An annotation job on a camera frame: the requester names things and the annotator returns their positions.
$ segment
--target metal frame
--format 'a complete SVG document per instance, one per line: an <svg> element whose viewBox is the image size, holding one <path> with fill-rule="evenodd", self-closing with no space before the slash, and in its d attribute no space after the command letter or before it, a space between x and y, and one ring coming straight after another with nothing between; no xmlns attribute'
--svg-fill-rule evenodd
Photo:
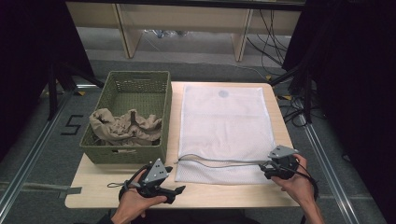
<svg viewBox="0 0 396 224"><path fill-rule="evenodd" d="M298 100L297 105L303 107L303 103ZM306 119L304 115L300 115L300 120L302 123L306 123ZM340 208L341 214L344 217L344 220L347 224L359 224L359 218L355 213L355 209L351 201L349 200L346 191L341 185L340 180L338 179L337 174L332 168L332 164L329 161L329 158L326 155L326 152L320 143L317 133L315 132L314 126L312 123L306 123L304 126L305 133L308 136L309 142L311 143L312 148L318 158L318 162L320 167L323 170L323 173L329 182L329 187L332 190L332 194L334 195L334 199Z"/></svg>
<svg viewBox="0 0 396 224"><path fill-rule="evenodd" d="M176 7L227 7L248 9L271 9L284 11L302 11L305 3L230 1L230 0L68 0L68 2L134 4Z"/></svg>
<svg viewBox="0 0 396 224"><path fill-rule="evenodd" d="M15 174L12 181L9 183L6 191L3 194L3 197L0 200L0 223L3 223L5 220L9 209L12 204L14 204L17 199L24 182L29 176L30 172L33 170L36 161L41 155L41 152L44 150L47 141L50 139L50 135L52 134L53 129L55 128L58 118L60 117L64 106L68 102L68 100L73 96L72 91L66 91L62 97L62 100L59 104L59 109L53 116L52 120L48 120L46 126L44 127L41 134L38 136L35 144L30 150L29 154L26 156L23 164L21 165L18 172Z"/></svg>

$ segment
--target black curtain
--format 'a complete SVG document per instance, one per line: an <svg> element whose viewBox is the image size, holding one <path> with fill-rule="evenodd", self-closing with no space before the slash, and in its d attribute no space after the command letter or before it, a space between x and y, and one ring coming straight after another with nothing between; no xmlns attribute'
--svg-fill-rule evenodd
<svg viewBox="0 0 396 224"><path fill-rule="evenodd" d="M301 61L319 28L332 11L333 0L306 0L301 12L282 68L289 71Z"/></svg>
<svg viewBox="0 0 396 224"><path fill-rule="evenodd" d="M388 223L396 223L396 4L349 4L317 80L323 109Z"/></svg>
<svg viewBox="0 0 396 224"><path fill-rule="evenodd" d="M68 63L91 77L93 71L62 0L0 0L0 30L2 160L30 118L51 64Z"/></svg>

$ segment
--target aluminum rail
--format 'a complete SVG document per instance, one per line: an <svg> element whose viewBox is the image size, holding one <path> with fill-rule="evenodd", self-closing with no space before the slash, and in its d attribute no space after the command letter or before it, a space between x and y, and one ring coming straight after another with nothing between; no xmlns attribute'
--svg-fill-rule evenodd
<svg viewBox="0 0 396 224"><path fill-rule="evenodd" d="M299 107L303 107L303 104L300 100L297 101L297 105L299 105ZM302 121L302 123L306 122L304 115L300 115L300 120ZM322 168L323 173L327 181L329 182L329 187L332 190L334 199L336 200L338 207L340 208L341 214L343 215L345 222L347 224L359 224L360 221L355 213L352 203L347 197L347 194L342 187L337 174L332 168L332 164L330 163L329 158L327 157L326 152L324 151L324 148L318 139L317 133L315 132L312 123L306 123L305 132L318 158L320 167Z"/></svg>
<svg viewBox="0 0 396 224"><path fill-rule="evenodd" d="M12 204L14 204L16 198L18 197L24 182L26 181L33 167L35 166L35 163L41 155L41 152L43 151L45 145L47 144L47 141L50 138L50 134L52 133L55 125L57 124L61 112L64 109L64 106L72 95L72 91L66 91L64 93L59 103L59 109L57 113L53 116L52 120L47 121L46 126L42 130L41 134L38 136L35 144L33 145L29 154L26 156L20 169L18 170L12 181L9 183L5 193L3 194L2 199L0 200L0 223L3 223Z"/></svg>

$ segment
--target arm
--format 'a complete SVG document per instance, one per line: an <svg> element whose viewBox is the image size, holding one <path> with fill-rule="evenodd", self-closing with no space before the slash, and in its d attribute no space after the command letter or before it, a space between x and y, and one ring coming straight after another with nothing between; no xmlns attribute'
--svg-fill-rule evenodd
<svg viewBox="0 0 396 224"><path fill-rule="evenodd" d="M298 154L294 155L299 160L300 165L306 169L306 159ZM308 175L306 170L300 167L298 172ZM273 176L271 179L281 187L282 191L286 191L290 197L297 202L303 209L304 215L309 223L324 223L320 209L314 199L314 191L312 190L309 180L301 175L294 175L288 180Z"/></svg>
<svg viewBox="0 0 396 224"><path fill-rule="evenodd" d="M138 180L144 172L141 172L134 181ZM125 191L120 200L120 205L117 208L116 214L111 218L114 224L130 223L135 218L146 216L146 209L152 205L164 203L165 196L157 196L154 198L142 197L136 189L129 189Z"/></svg>

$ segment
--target white mesh bag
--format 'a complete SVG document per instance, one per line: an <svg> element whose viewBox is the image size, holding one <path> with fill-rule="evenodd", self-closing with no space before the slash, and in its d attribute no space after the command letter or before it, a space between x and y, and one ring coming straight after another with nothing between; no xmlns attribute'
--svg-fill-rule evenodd
<svg viewBox="0 0 396 224"><path fill-rule="evenodd" d="M264 184L276 146L262 88L184 87L176 181Z"/></svg>

